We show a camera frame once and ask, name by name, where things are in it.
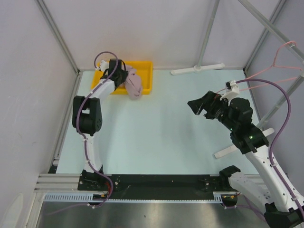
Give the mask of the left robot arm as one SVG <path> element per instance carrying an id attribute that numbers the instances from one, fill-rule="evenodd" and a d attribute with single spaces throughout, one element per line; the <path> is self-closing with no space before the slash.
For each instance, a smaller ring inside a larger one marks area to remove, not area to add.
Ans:
<path id="1" fill-rule="evenodd" d="M 85 164 L 84 171 L 92 174 L 88 184 L 95 190 L 105 184 L 103 164 L 100 158 L 97 135 L 103 124 L 102 102 L 111 95 L 128 76 L 126 64 L 121 59 L 102 60 L 99 70 L 103 72 L 97 85 L 87 96 L 75 96 L 73 100 L 72 125 L 83 138 Z"/>

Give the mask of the pink tank top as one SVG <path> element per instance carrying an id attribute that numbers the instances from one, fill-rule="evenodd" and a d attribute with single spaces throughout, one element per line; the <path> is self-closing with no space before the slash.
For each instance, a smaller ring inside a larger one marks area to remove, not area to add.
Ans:
<path id="1" fill-rule="evenodd" d="M 132 100 L 137 100 L 142 96 L 143 85 L 142 79 L 137 75 L 137 70 L 131 65 L 126 65 L 128 76 L 124 82 L 124 87 L 128 93 L 128 96 Z"/>

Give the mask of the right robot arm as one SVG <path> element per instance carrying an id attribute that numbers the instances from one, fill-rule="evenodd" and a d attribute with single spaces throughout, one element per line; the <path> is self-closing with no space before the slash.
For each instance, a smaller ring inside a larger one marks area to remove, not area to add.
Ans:
<path id="1" fill-rule="evenodd" d="M 241 192 L 260 210 L 271 228 L 293 228 L 302 224 L 304 198 L 276 163 L 274 155 L 269 154 L 269 141 L 252 123 L 250 102 L 239 97 L 229 101 L 208 91 L 187 104 L 195 115 L 205 111 L 206 119 L 216 119 L 230 130 L 233 144 L 255 167 L 267 188 L 249 180 L 236 166 L 220 171 L 220 187 Z"/>

